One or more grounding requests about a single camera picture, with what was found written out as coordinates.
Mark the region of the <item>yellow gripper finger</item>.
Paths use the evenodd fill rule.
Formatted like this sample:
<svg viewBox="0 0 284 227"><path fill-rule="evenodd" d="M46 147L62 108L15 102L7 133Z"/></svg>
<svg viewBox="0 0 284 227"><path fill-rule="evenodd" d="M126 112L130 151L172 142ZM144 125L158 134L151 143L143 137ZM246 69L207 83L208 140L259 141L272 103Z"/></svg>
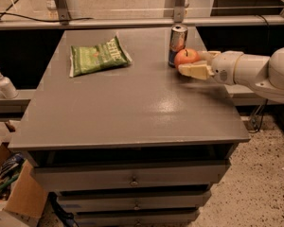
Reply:
<svg viewBox="0 0 284 227"><path fill-rule="evenodd" d="M220 51L198 51L198 55L201 61L207 61L210 64L215 57L220 55Z"/></svg>
<svg viewBox="0 0 284 227"><path fill-rule="evenodd" d="M207 63L207 61L180 64L178 66L178 71L183 76L201 80L207 80L214 76L212 67Z"/></svg>

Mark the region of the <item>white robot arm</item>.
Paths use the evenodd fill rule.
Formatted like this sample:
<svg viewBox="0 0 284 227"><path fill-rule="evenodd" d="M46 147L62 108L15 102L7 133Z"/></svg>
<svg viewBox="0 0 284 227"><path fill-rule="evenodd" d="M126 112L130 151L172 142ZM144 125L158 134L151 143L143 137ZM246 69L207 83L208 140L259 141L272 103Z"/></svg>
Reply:
<svg viewBox="0 0 284 227"><path fill-rule="evenodd" d="M272 56L245 54L240 51L201 51L199 61L177 66L181 75L242 85L256 95L284 104L284 47Z"/></svg>

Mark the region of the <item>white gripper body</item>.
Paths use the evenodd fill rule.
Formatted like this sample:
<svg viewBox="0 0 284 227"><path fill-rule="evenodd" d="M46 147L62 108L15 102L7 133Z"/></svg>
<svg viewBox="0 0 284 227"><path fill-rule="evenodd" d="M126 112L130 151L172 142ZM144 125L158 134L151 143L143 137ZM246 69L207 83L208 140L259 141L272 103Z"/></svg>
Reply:
<svg viewBox="0 0 284 227"><path fill-rule="evenodd" d="M235 66L242 55L238 51L226 51L217 55L211 62L213 79L218 83L234 85Z"/></svg>

